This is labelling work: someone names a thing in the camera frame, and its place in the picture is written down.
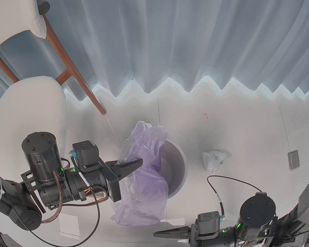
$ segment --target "floor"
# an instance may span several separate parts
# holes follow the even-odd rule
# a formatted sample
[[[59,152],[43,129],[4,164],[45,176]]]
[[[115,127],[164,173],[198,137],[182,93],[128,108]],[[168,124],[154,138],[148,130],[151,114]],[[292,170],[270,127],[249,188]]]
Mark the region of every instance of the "floor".
[[[297,90],[290,94],[284,87],[274,94],[266,87],[253,92],[236,80],[221,91],[208,77],[191,93],[170,79],[151,94],[144,93],[133,80],[117,98],[101,87],[95,91],[107,109],[105,116],[88,99],[78,102],[66,91],[66,157],[72,143],[92,140],[104,161],[116,160],[124,139],[137,121],[144,120],[164,126],[169,139],[182,148],[188,161],[188,176],[181,191],[168,200],[162,222],[152,226],[116,225],[110,220],[110,202],[102,203],[99,228],[83,246],[145,246],[145,242],[146,246],[188,246],[184,241],[167,241],[152,234],[190,226],[199,213],[220,210],[217,197],[206,182],[208,174],[201,157],[204,151],[225,152],[228,159],[216,174],[244,180],[267,192],[276,203],[278,216],[295,206],[309,182],[309,93],[304,95]],[[289,171],[287,153],[294,150],[299,151],[301,165]],[[224,226],[234,225],[240,206],[256,191],[227,179],[213,178],[212,183],[224,204]],[[59,220],[42,225],[36,233],[52,243],[73,245],[91,232],[97,218],[96,207],[65,207],[62,214],[78,217],[74,235],[62,236]],[[23,246],[42,246],[34,239],[21,241]]]

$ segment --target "wooden chair leg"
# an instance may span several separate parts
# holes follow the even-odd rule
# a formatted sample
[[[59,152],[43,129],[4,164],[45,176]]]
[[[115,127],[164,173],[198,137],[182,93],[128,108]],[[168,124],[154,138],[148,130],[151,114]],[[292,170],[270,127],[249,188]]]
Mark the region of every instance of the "wooden chair leg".
[[[60,85],[63,85],[71,76],[72,76],[71,72],[68,69],[66,69],[60,74],[60,76],[56,78],[56,81]]]
[[[0,58],[0,68],[3,72],[12,80],[13,83],[19,81],[19,79],[15,76],[14,73],[8,68],[8,66],[4,63],[4,61]]]
[[[77,83],[80,85],[80,87],[83,89],[83,91],[87,94],[87,96],[90,98],[90,100],[93,102],[93,104],[96,106],[96,108],[104,115],[106,114],[106,110],[103,108],[103,106],[99,103],[94,93],[91,91],[91,89],[86,84],[83,77],[78,72],[76,66],[70,59],[69,55],[66,53],[65,49],[63,48],[61,42],[59,41],[58,37],[56,36],[53,28],[51,27],[50,23],[48,22],[48,19],[45,15],[42,15],[46,27],[47,27],[47,39],[49,43],[52,45],[53,49],[57,53],[57,55],[60,57],[60,59],[65,64],[67,70],[72,74],[74,79],[77,81]]]

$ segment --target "wooden chair frame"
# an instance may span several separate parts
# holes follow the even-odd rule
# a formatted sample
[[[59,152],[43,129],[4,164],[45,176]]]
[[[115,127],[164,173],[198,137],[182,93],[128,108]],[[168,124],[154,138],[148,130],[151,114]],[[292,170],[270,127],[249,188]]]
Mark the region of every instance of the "wooden chair frame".
[[[66,53],[65,49],[63,48],[61,42],[59,41],[58,37],[56,36],[53,28],[51,27],[48,19],[45,16],[45,13],[49,10],[49,3],[44,2],[45,0],[39,0],[38,1],[38,9],[39,13],[43,16],[46,27],[47,27],[47,36],[46,39],[48,39],[49,43],[53,47],[54,51],[57,53],[57,55],[60,57],[60,59],[63,61],[63,63],[66,66],[66,70],[63,71],[57,78],[57,82],[62,85],[64,84],[71,76],[74,77],[74,79],[77,81],[77,83],[80,85],[80,87],[83,89],[83,91],[86,93],[86,95],[90,98],[90,100],[93,102],[95,107],[104,115],[106,114],[106,110],[103,108],[103,106],[99,103],[94,93],[91,91],[91,89],[88,87],[87,83],[81,76],[81,74],[78,72],[76,66],[70,59],[69,55]],[[9,67],[4,63],[4,61],[0,58],[0,68],[3,70],[3,72],[9,77],[9,79],[12,80],[13,83],[19,81],[19,79],[16,77],[16,75],[9,69]]]

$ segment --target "crumpled white plastic bag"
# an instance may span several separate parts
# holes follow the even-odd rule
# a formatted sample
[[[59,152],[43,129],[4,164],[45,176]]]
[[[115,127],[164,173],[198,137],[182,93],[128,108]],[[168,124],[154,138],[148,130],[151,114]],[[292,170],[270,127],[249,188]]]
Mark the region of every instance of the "crumpled white plastic bag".
[[[158,172],[166,138],[164,127],[139,121],[124,141],[117,163],[143,159],[143,165],[119,182],[122,199],[112,203],[115,214],[111,217],[117,224],[151,225],[160,222],[163,217],[168,185]]]
[[[214,174],[220,165],[227,159],[227,155],[220,151],[210,151],[201,153],[205,168],[209,174]]]

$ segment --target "curtain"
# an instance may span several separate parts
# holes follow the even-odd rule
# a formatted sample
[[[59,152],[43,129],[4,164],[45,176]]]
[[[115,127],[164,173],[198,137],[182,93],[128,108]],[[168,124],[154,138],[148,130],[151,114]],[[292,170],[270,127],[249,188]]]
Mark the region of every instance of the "curtain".
[[[88,85],[118,96],[131,79],[146,93],[168,77],[187,92],[205,75],[251,90],[309,91],[309,0],[47,0],[46,14]],[[65,66],[30,31],[0,45],[20,79]],[[0,97],[11,84],[0,70]],[[85,94],[70,78],[64,87]]]

